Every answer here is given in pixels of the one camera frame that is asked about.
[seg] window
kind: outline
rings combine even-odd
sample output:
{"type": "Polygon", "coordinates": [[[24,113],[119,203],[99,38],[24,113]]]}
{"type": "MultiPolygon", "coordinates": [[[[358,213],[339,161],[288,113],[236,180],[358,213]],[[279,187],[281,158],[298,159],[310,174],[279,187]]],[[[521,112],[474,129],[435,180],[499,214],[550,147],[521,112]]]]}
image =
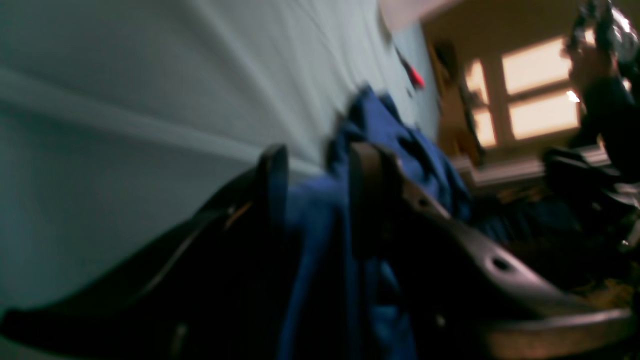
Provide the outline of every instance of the window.
{"type": "Polygon", "coordinates": [[[484,70],[479,60],[473,61],[467,67],[466,80],[472,98],[472,104],[468,106],[473,109],[478,141],[483,147],[493,147],[496,145],[493,119],[487,107],[489,96],[486,91],[484,70]]]}
{"type": "Polygon", "coordinates": [[[566,91],[516,102],[509,107],[509,114],[516,140],[578,126],[578,111],[566,91]]]}
{"type": "Polygon", "coordinates": [[[467,70],[467,88],[469,92],[476,93],[478,99],[483,103],[489,102],[484,82],[484,70],[479,60],[472,62],[467,70]]]}
{"type": "MultiPolygon", "coordinates": [[[[593,43],[592,30],[586,40],[593,43]]],[[[469,105],[480,144],[517,146],[524,139],[579,126],[579,99],[571,91],[571,61],[563,55],[564,45],[565,37],[556,37],[468,64],[469,105]],[[484,69],[483,63],[490,67],[484,69]],[[494,96],[499,102],[489,107],[494,96]]]]}
{"type": "Polygon", "coordinates": [[[564,38],[556,38],[502,57],[507,93],[517,94],[566,80],[571,61],[562,56],[564,38]]]}
{"type": "Polygon", "coordinates": [[[483,147],[495,146],[495,134],[489,109],[474,111],[476,119],[476,136],[483,147]]]}

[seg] blue cloth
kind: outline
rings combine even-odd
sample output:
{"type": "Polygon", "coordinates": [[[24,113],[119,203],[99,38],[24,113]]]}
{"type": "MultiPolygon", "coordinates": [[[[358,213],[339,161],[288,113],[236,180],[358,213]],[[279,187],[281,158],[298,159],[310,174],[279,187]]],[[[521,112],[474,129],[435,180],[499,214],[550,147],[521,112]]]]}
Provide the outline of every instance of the blue cloth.
{"type": "Polygon", "coordinates": [[[471,198],[438,147],[404,126],[393,100],[370,87],[356,97],[328,152],[328,173],[292,187],[286,241],[301,249],[278,356],[290,359],[415,359],[406,308],[390,267],[351,255],[348,159],[352,142],[393,150],[406,175],[454,217],[470,218],[471,198]]]}

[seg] sunlit window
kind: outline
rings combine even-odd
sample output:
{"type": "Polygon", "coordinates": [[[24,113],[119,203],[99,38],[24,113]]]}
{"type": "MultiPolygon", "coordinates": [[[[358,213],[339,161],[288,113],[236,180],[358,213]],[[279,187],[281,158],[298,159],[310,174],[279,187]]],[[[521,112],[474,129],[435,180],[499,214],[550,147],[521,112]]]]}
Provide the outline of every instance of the sunlit window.
{"type": "Polygon", "coordinates": [[[469,92],[477,93],[483,103],[489,103],[489,97],[487,96],[486,85],[484,82],[484,70],[479,60],[474,60],[467,67],[466,77],[469,92]]]}
{"type": "Polygon", "coordinates": [[[576,104],[567,99],[567,91],[513,103],[509,107],[516,139],[530,138],[578,126],[576,104]]]}
{"type": "Polygon", "coordinates": [[[495,134],[489,110],[474,111],[474,118],[476,120],[476,135],[480,145],[483,147],[495,146],[495,134]]]}
{"type": "Polygon", "coordinates": [[[516,94],[568,78],[571,61],[562,55],[564,37],[502,57],[507,92],[516,94]]]}

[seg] red object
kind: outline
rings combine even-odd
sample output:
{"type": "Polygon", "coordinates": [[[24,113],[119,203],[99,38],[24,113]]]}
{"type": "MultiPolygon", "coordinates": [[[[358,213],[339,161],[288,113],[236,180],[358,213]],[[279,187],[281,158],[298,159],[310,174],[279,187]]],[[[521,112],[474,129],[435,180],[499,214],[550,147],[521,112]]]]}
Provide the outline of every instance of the red object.
{"type": "Polygon", "coordinates": [[[408,61],[406,61],[404,56],[402,56],[399,51],[397,51],[397,53],[398,53],[398,57],[400,57],[400,62],[402,63],[402,66],[404,67],[404,70],[406,71],[407,76],[409,76],[409,80],[411,81],[411,85],[413,85],[413,88],[424,89],[425,83],[424,83],[424,79],[422,78],[422,75],[420,75],[418,70],[415,70],[415,68],[412,67],[408,61]]]}
{"type": "Polygon", "coordinates": [[[413,84],[414,88],[424,89],[425,87],[424,79],[422,78],[418,70],[415,70],[415,68],[413,68],[412,66],[410,67],[411,67],[411,74],[409,75],[409,78],[411,79],[411,84],[413,84]]]}

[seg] window frame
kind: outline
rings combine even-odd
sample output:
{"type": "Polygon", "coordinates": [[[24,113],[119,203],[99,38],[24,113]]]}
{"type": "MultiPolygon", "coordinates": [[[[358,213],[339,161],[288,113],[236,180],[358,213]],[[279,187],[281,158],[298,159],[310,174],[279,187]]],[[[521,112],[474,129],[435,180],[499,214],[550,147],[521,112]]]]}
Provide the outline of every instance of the window frame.
{"type": "MultiPolygon", "coordinates": [[[[513,134],[509,109],[514,103],[570,89],[571,83],[570,80],[566,78],[509,94],[502,62],[503,56],[519,50],[526,50],[527,48],[536,46],[536,44],[553,41],[555,38],[558,37],[542,39],[500,54],[475,57],[467,62],[471,64],[477,60],[483,68],[484,85],[488,94],[488,104],[486,107],[489,109],[492,117],[493,132],[496,140],[495,145],[486,148],[487,155],[495,155],[496,158],[508,158],[517,154],[537,154],[548,146],[560,145],[567,142],[578,131],[578,127],[575,127],[519,140],[517,140],[513,134]]],[[[582,108],[580,103],[576,103],[575,107],[579,126],[582,108]]],[[[484,106],[477,106],[473,107],[472,110],[478,111],[482,108],[484,108],[484,106]]]]}

